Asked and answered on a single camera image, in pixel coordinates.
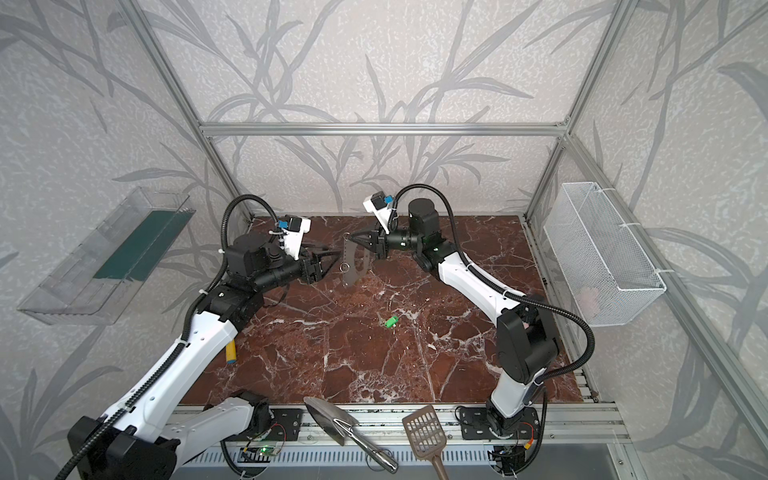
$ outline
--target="yellow tube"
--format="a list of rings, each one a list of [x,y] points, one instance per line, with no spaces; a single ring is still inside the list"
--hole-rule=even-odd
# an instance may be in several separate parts
[[[227,363],[235,363],[237,361],[237,354],[235,353],[235,341],[232,340],[227,344],[227,348],[224,349],[227,352]]]

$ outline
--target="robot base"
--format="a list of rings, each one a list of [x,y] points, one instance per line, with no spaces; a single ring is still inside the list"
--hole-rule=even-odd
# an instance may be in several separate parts
[[[462,426],[464,440],[520,439],[527,441],[532,435],[529,425],[534,428],[538,425],[538,413],[533,407],[524,407],[517,415],[501,421],[498,415],[494,415],[485,407],[462,406],[457,409],[456,416]]]

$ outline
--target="floral wallpaper wall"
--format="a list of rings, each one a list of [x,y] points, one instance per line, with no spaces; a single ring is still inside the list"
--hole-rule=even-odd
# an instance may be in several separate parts
[[[657,7],[634,12],[575,131],[768,392],[768,2]],[[566,158],[533,221],[545,249],[556,186],[583,179]],[[595,333],[596,386],[619,403],[652,477],[768,478],[768,460],[663,299]]]
[[[0,477],[53,478],[66,432],[136,383],[219,266],[228,196],[118,7],[0,3]],[[197,212],[112,326],[17,305],[136,186]]]
[[[563,121],[615,6],[140,3],[206,122]],[[367,195],[417,180],[449,187],[457,211],[523,211],[523,192],[535,188],[553,144],[503,137],[216,140],[244,190],[320,214],[353,213]]]

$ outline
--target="red marble tabletop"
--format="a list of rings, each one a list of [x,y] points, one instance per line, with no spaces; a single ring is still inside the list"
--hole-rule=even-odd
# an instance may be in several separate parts
[[[443,234],[452,238],[447,219],[441,221]],[[344,232],[373,222],[313,217],[304,240],[341,249]],[[473,261],[511,287],[544,294],[518,217],[457,222]],[[266,229],[261,221],[254,228]],[[281,293],[267,296],[274,301]],[[392,315],[399,322],[388,329],[385,321]],[[266,395],[273,404],[301,403],[304,396],[336,403],[478,403],[491,394],[501,372],[490,320],[403,252],[372,262],[372,270],[351,286],[344,286],[339,264],[323,282],[291,283],[286,300],[259,310],[235,344],[237,362],[227,365],[222,352],[182,403],[216,404],[238,389]],[[567,362],[562,352],[552,368]],[[581,402],[573,374],[546,385],[552,402]]]

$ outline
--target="litter scoop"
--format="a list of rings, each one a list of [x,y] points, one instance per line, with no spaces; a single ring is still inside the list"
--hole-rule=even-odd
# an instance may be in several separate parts
[[[438,478],[448,480],[448,473],[440,457],[448,440],[437,419],[435,409],[427,405],[423,409],[416,410],[402,420],[402,425],[406,428],[413,455],[419,460],[432,462]]]

